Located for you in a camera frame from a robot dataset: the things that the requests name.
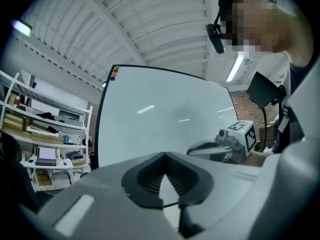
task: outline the fluorescent light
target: fluorescent light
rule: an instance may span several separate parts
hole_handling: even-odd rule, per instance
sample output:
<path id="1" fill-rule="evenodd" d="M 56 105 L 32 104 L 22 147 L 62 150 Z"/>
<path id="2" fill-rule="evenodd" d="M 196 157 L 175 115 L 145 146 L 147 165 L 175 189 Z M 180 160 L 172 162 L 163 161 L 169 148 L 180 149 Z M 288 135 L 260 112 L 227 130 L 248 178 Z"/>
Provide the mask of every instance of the fluorescent light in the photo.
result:
<path id="1" fill-rule="evenodd" d="M 21 21 L 13 20 L 11 24 L 16 30 L 20 31 L 21 33 L 25 34 L 28 37 L 30 36 L 32 28 L 27 23 L 22 22 L 22 20 Z"/>
<path id="2" fill-rule="evenodd" d="M 234 107 L 232 106 L 232 107 L 229 107 L 229 108 L 226 108 L 226 109 L 222 109 L 222 110 L 218 111 L 218 113 L 219 113 L 219 112 L 222 112 L 222 111 L 230 110 L 230 109 L 233 109 L 233 108 L 234 108 Z"/>
<path id="3" fill-rule="evenodd" d="M 154 107 L 155 107 L 155 105 L 147 106 L 147 107 L 145 107 L 144 109 L 139 110 L 137 113 L 138 113 L 138 114 L 142 114 L 142 113 L 144 113 L 144 112 L 146 112 L 146 111 L 148 111 L 148 110 L 150 110 L 150 109 L 153 109 Z"/>
<path id="4" fill-rule="evenodd" d="M 226 79 L 227 82 L 232 81 L 232 79 L 234 78 L 235 74 L 237 73 L 237 71 L 238 71 L 243 59 L 244 59 L 244 53 L 243 52 L 238 52 L 238 56 L 236 58 L 236 61 L 233 64 L 233 67 L 231 69 L 231 72 L 230 72 L 228 78 Z"/>
<path id="5" fill-rule="evenodd" d="M 189 121 L 189 120 L 190 120 L 190 118 L 189 119 L 183 119 L 183 120 L 178 121 L 178 123 Z"/>

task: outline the ceiling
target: ceiling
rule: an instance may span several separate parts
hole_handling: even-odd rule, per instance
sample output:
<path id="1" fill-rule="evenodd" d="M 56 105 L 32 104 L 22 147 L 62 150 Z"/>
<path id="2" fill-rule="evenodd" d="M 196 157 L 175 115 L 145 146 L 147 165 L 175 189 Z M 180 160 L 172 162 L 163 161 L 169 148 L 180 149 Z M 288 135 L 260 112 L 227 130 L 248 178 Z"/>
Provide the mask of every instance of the ceiling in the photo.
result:
<path id="1" fill-rule="evenodd" d="M 208 40 L 217 13 L 218 0 L 35 0 L 21 16 L 32 34 L 12 32 L 7 60 L 94 103 L 114 64 L 176 70 L 230 91 L 246 90 L 256 71 L 281 81 L 288 58 L 254 52 L 226 82 L 236 52 L 217 54 Z"/>

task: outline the headset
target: headset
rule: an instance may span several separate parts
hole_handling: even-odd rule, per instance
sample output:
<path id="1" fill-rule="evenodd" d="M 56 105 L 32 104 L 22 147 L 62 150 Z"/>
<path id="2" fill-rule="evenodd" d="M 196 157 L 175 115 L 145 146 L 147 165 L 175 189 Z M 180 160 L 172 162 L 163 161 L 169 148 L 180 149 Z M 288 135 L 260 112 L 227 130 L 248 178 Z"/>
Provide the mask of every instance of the headset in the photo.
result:
<path id="1" fill-rule="evenodd" d="M 213 24 L 206 25 L 206 32 L 208 34 L 208 37 L 213 44 L 216 52 L 218 54 L 223 54 L 225 52 L 224 45 L 222 43 L 222 39 L 225 39 L 224 35 L 221 33 L 221 26 L 218 24 L 218 20 L 220 17 L 220 12 L 218 13 L 217 17 L 215 18 L 215 21 Z"/>

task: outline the cable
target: cable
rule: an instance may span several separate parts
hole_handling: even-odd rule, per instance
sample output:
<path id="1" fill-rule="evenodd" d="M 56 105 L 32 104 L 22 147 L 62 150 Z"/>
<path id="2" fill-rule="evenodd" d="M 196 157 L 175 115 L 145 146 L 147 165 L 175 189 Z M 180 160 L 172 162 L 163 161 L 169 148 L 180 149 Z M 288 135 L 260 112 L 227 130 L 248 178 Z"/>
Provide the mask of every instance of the cable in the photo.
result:
<path id="1" fill-rule="evenodd" d="M 266 140 L 267 140 L 267 115 L 266 115 L 266 110 L 265 108 L 261 108 L 262 113 L 263 113 L 263 119 L 264 119 L 264 141 L 263 141 L 263 146 L 262 146 L 262 152 L 265 149 L 266 146 Z"/>

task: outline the shelving unit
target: shelving unit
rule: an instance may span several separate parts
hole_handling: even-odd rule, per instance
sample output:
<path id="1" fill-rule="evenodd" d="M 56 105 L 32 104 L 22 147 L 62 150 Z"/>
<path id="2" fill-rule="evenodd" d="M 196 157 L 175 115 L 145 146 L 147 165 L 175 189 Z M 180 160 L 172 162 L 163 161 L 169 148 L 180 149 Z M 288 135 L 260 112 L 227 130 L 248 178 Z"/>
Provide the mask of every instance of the shelving unit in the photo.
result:
<path id="1" fill-rule="evenodd" d="M 47 143 L 47 142 L 41 142 L 41 141 L 34 141 L 33 139 L 18 136 L 11 134 L 16 140 L 26 143 L 32 143 L 32 144 L 38 144 L 45 147 L 57 147 L 57 148 L 64 148 L 64 149 L 85 149 L 85 164 L 83 165 L 77 165 L 75 168 L 83 168 L 89 165 L 89 127 L 90 127 L 90 120 L 91 120 L 91 114 L 92 114 L 92 106 L 90 107 L 90 110 L 81 108 L 81 107 L 73 107 L 69 104 L 64 103 L 61 100 L 58 100 L 56 98 L 50 97 L 38 90 L 35 90 L 23 82 L 18 80 L 19 73 L 15 75 L 15 77 L 11 77 L 8 74 L 4 73 L 3 71 L 0 71 L 0 84 L 3 86 L 8 87 L 8 92 L 5 96 L 4 101 L 0 100 L 0 106 L 2 106 L 2 112 L 0 116 L 0 129 L 3 128 L 3 121 L 5 116 L 5 111 L 15 111 L 16 113 L 22 114 L 24 116 L 44 121 L 47 124 L 51 125 L 58 125 L 66 128 L 73 128 L 73 129 L 79 129 L 84 130 L 85 132 L 85 145 L 68 145 L 68 144 L 54 144 L 54 143 Z M 88 120 L 87 120 L 87 126 L 82 123 L 82 126 L 68 124 L 64 122 L 54 121 L 46 118 L 42 118 L 41 116 L 38 116 L 36 114 L 32 114 L 30 112 L 24 111 L 22 109 L 19 109 L 17 107 L 14 107 L 12 105 L 8 104 L 9 97 L 11 95 L 11 92 L 15 91 L 20 95 L 23 95 L 25 97 L 28 97 L 32 100 L 36 100 L 38 102 L 41 102 L 43 104 L 49 105 L 51 107 L 54 107 L 59 110 L 63 110 L 69 113 L 77 114 L 79 116 L 83 116 L 85 114 L 88 114 Z"/>

